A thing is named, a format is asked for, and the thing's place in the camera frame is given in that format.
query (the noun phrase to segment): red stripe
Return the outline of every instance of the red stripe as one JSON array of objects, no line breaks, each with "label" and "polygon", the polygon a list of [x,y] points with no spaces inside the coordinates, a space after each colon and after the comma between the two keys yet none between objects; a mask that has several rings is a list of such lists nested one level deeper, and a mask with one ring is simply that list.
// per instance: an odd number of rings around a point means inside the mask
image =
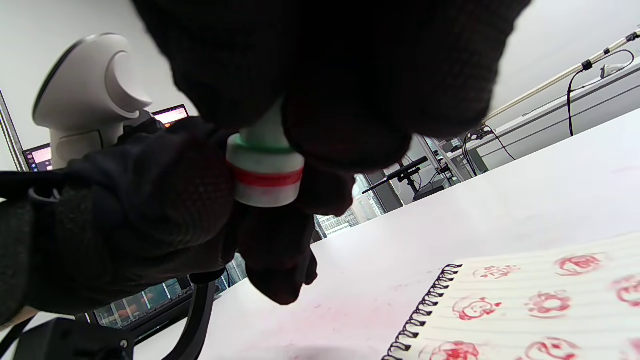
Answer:
[{"label": "red stripe", "polygon": [[302,169],[286,174],[260,174],[243,170],[227,162],[238,183],[258,188],[281,188],[296,184],[302,179]]}]

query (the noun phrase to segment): notebook spiral binding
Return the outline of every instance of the notebook spiral binding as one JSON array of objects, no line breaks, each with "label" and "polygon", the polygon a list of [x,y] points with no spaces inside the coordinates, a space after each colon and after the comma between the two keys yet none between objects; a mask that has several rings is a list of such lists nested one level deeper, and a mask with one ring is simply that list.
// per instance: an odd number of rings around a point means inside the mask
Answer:
[{"label": "notebook spiral binding", "polygon": [[394,355],[393,353],[408,352],[411,350],[411,345],[403,343],[403,340],[415,339],[420,335],[419,332],[411,331],[409,328],[424,327],[427,324],[426,321],[419,320],[416,316],[431,316],[432,311],[429,310],[429,308],[438,305],[436,299],[444,296],[442,290],[449,288],[449,285],[446,285],[446,283],[454,280],[453,276],[458,273],[456,269],[461,267],[462,265],[449,264],[442,268],[440,275],[438,275],[438,279],[436,279],[429,291],[427,291],[426,295],[422,298],[422,301],[420,301],[420,304],[415,308],[409,317],[409,320],[404,324],[402,330],[396,336],[396,340],[391,343],[391,346],[389,346],[387,354],[382,358],[382,360],[403,360],[402,357],[398,357],[398,354]]}]

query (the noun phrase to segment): white robot head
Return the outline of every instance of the white robot head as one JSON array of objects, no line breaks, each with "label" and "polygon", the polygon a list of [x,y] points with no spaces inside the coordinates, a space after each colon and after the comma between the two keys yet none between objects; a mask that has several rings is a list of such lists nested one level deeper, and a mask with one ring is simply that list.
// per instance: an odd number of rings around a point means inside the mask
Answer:
[{"label": "white robot head", "polygon": [[120,35],[90,36],[64,52],[33,106],[33,122],[51,131],[54,168],[113,145],[122,122],[152,103],[135,75],[131,46]]}]

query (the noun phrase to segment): black strap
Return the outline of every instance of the black strap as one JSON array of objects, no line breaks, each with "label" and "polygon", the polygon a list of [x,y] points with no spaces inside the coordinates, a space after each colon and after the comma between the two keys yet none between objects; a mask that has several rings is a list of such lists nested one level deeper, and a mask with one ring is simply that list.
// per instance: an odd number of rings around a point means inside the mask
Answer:
[{"label": "black strap", "polygon": [[18,325],[13,326],[11,330],[9,330],[9,333],[4,337],[4,339],[2,339],[2,342],[0,342],[0,357],[4,357],[6,352],[9,351],[9,348],[11,347],[11,345],[13,345],[13,343],[16,340],[18,340],[20,335],[22,335],[22,332],[24,331],[24,329],[27,327],[27,325],[29,325],[29,323],[32,320],[33,320],[33,317],[28,318],[27,320],[24,320]]}]

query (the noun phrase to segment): white desk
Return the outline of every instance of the white desk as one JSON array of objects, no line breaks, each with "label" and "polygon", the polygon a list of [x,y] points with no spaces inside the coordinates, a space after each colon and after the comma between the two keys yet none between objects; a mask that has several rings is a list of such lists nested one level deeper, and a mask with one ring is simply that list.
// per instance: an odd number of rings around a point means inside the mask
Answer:
[{"label": "white desk", "polygon": [[[201,359],[379,359],[455,259],[640,231],[639,130],[637,110],[314,244],[319,277],[291,306],[241,282],[214,304]],[[135,359],[160,359],[183,326]]]}]

